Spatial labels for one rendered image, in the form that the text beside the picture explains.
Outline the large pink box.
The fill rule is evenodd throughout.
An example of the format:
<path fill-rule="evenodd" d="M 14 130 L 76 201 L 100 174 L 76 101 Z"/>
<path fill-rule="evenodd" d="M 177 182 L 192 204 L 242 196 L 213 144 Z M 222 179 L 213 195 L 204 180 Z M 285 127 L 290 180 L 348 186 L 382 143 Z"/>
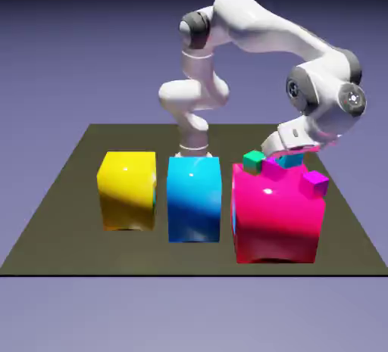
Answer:
<path fill-rule="evenodd" d="M 237 263 L 313 263 L 326 203 L 300 190 L 306 165 L 273 181 L 234 164 L 230 218 Z"/>

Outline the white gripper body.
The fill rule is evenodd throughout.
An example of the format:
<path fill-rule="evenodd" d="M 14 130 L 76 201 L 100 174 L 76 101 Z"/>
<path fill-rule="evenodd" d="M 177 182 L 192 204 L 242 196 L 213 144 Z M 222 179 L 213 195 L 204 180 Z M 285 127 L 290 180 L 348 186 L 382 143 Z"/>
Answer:
<path fill-rule="evenodd" d="M 291 133 L 275 131 L 261 144 L 261 151 L 266 157 L 279 158 L 286 155 L 317 152 L 321 145 L 306 134 L 295 136 Z"/>

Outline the large blue box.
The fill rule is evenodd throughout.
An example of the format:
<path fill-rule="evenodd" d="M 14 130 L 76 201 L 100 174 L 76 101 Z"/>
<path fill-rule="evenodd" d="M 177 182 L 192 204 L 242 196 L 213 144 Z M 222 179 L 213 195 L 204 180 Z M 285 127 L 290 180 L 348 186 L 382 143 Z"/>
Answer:
<path fill-rule="evenodd" d="M 218 242 L 222 205 L 218 157 L 170 157 L 167 221 L 170 243 Z"/>

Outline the small blue cube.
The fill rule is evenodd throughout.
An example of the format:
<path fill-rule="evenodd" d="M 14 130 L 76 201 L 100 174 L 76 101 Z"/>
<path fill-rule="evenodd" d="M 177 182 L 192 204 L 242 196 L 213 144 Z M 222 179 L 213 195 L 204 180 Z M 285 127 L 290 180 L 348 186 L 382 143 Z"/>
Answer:
<path fill-rule="evenodd" d="M 304 154 L 289 154 L 276 158 L 275 161 L 284 169 L 299 167 L 303 164 Z"/>

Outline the small magenta cube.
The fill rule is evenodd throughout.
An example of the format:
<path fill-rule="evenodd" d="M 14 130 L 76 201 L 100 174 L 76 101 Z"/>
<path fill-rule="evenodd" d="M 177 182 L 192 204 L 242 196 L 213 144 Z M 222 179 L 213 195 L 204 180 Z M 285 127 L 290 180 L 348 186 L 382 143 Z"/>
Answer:
<path fill-rule="evenodd" d="M 279 181 L 286 175 L 286 169 L 279 165 L 275 158 L 268 157 L 262 161 L 261 175 Z"/>

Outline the large yellow box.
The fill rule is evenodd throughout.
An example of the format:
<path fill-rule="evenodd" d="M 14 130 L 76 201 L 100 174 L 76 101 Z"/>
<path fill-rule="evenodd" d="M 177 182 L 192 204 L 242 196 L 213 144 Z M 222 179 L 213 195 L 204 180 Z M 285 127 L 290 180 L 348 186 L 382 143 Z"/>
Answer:
<path fill-rule="evenodd" d="M 96 180 L 104 229 L 154 229 L 157 185 L 154 151 L 109 151 Z"/>

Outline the small purple cube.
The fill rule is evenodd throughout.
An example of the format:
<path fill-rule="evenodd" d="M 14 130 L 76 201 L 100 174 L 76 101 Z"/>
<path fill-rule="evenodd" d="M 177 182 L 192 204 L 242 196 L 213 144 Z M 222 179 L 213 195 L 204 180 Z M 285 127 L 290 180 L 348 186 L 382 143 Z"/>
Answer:
<path fill-rule="evenodd" d="M 302 174 L 300 190 L 308 198 L 323 198 L 327 194 L 329 179 L 316 170 Z"/>

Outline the small green cube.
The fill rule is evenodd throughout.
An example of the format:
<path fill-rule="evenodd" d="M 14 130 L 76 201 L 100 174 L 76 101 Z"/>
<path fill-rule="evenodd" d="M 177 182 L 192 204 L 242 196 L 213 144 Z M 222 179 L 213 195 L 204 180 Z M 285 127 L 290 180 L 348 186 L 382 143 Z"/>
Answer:
<path fill-rule="evenodd" d="M 247 173 L 258 175 L 261 172 L 262 163 L 266 156 L 263 152 L 252 150 L 242 157 L 242 167 Z"/>

